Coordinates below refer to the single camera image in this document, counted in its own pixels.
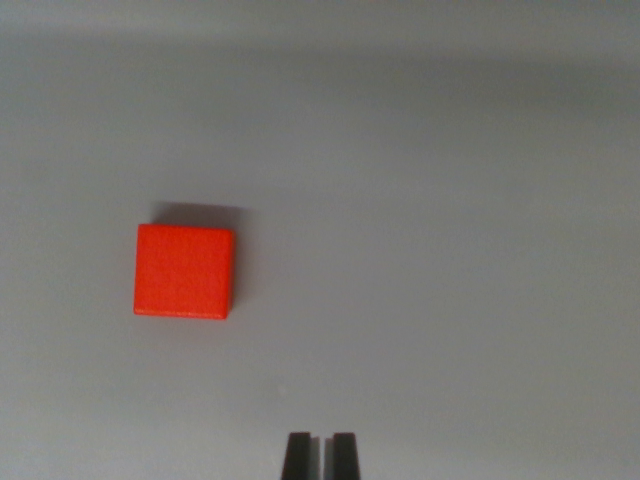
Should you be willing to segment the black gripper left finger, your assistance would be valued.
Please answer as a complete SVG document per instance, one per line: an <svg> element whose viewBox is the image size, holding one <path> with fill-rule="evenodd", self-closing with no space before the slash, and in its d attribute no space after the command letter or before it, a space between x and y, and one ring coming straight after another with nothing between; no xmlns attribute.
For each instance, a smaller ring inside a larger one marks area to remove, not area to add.
<svg viewBox="0 0 640 480"><path fill-rule="evenodd" d="M282 480L318 480L320 478L319 438L310 432L291 432L288 437Z"/></svg>

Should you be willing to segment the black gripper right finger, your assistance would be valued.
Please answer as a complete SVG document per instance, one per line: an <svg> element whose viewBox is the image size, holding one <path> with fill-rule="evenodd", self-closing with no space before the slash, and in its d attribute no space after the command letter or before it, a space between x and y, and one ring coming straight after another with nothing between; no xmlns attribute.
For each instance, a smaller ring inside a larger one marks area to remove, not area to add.
<svg viewBox="0 0 640 480"><path fill-rule="evenodd" d="M324 445L325 480L360 480L357 437L353 432L334 433Z"/></svg>

